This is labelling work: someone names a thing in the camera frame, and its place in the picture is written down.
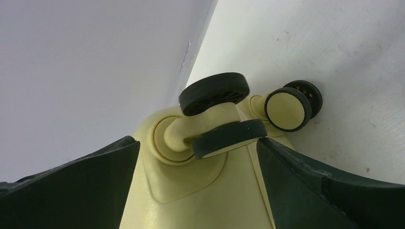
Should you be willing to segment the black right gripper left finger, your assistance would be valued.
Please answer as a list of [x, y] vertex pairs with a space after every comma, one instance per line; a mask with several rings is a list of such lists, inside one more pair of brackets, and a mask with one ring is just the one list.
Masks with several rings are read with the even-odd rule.
[[140, 142], [131, 136], [58, 167], [0, 184], [3, 229], [117, 229]]

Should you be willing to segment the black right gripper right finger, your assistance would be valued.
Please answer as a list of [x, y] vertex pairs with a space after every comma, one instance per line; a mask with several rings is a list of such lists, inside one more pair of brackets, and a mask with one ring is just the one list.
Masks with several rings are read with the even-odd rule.
[[404, 185], [337, 169], [270, 138], [256, 150], [276, 228], [404, 228]]

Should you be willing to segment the yellow suitcase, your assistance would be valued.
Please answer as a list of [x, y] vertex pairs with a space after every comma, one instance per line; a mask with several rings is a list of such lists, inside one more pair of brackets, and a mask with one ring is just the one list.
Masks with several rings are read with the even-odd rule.
[[141, 123], [120, 228], [275, 228], [257, 141], [291, 147], [285, 134], [314, 118], [323, 99], [306, 80], [249, 93], [242, 74], [215, 74], [186, 87], [177, 106]]

